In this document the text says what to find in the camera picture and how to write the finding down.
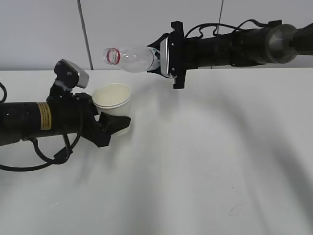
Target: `white paper cup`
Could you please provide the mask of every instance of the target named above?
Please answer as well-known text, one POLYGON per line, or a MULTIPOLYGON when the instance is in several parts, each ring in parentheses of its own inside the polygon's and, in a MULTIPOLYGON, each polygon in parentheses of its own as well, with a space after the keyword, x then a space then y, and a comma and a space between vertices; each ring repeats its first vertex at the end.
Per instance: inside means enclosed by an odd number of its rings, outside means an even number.
MULTIPOLYGON (((92 101, 101 112, 113 116, 130 116, 132 90, 125 84, 112 83, 94 91, 92 101)), ((129 127, 116 132, 113 136, 122 136, 129 127)))

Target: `white table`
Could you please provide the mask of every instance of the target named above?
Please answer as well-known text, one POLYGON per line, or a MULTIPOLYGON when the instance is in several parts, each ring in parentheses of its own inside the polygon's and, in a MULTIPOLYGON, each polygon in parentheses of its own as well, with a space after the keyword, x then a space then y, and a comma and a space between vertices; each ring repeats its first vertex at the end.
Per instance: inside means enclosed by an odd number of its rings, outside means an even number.
MULTIPOLYGON (((197 70, 171 79, 89 71, 91 94, 133 90, 133 128, 64 165, 0 172, 4 235, 306 235, 313 233, 313 69, 197 70)), ((45 101, 52 71, 2 71, 7 102, 45 101)), ((62 137, 39 139, 52 156, 62 137)), ((30 142, 0 164, 42 161, 30 142)))

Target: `white wall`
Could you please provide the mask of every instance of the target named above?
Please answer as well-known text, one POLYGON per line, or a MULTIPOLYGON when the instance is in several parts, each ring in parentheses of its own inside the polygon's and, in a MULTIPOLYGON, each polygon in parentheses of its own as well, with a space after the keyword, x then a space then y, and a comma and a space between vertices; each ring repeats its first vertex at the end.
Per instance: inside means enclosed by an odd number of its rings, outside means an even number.
POLYGON ((0 70, 51 70, 62 58, 90 69, 75 0, 2 1, 0 22, 0 70))
POLYGON ((148 45, 171 32, 172 21, 184 22, 184 30, 204 22, 217 22, 221 0, 81 0, 95 69, 105 65, 107 47, 148 45))
MULTIPOLYGON (((95 69, 116 69, 102 61, 106 47, 147 45, 170 32, 171 21, 183 21, 185 31, 217 22, 222 4, 222 0, 80 1, 95 69)), ((312 9, 311 0, 224 0, 221 22, 282 19, 303 27, 313 23, 312 9)), ((90 69, 76 0, 3 1, 0 21, 0 70, 51 70, 62 58, 90 69)), ((206 32, 212 35, 211 29, 206 32)), ((313 57, 266 67, 313 67, 313 57)))

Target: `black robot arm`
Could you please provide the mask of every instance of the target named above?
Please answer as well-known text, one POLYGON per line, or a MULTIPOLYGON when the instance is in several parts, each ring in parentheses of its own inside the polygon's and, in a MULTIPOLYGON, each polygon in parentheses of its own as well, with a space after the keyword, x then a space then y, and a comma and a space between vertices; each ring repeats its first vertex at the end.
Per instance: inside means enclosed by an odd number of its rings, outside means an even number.
POLYGON ((85 88, 89 75, 68 60, 60 60, 54 69, 57 77, 50 89, 46 102, 41 103, 5 103, 0 101, 0 146, 17 143, 20 140, 31 141, 36 154, 46 163, 34 167, 9 167, 0 165, 0 169, 8 171, 34 171, 52 164, 65 163, 73 153, 73 148, 80 137, 93 142, 97 147, 108 146, 111 135, 129 127, 129 117, 111 116, 105 113, 98 115, 96 106, 90 95, 73 94, 78 86, 85 88), (77 133, 72 144, 67 135, 77 133), (57 152, 53 159, 46 157, 39 149, 39 137, 62 135, 65 147, 57 152))
POLYGON ((222 23, 205 23, 192 28, 186 35, 182 22, 172 22, 173 32, 163 34, 148 45, 160 50, 160 68, 148 72, 174 78, 174 89, 184 88, 187 70, 210 66, 251 67, 267 63, 284 64, 297 55, 313 55, 313 24, 296 29, 282 21, 267 24, 247 20, 238 27, 222 23), (246 22, 259 28, 241 29, 246 22), (203 38, 201 30, 215 27, 214 37, 203 38), (220 26, 232 28, 228 34, 218 34, 220 26), (198 29, 200 36, 188 38, 198 29))

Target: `plastic bottle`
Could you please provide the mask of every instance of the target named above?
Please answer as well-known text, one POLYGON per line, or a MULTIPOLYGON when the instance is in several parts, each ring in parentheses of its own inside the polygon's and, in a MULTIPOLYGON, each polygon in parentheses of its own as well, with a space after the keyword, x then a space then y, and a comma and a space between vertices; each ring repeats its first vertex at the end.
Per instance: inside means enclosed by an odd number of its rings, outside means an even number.
POLYGON ((108 48, 103 52, 104 61, 128 72, 155 70, 160 66, 160 52, 152 47, 108 48))

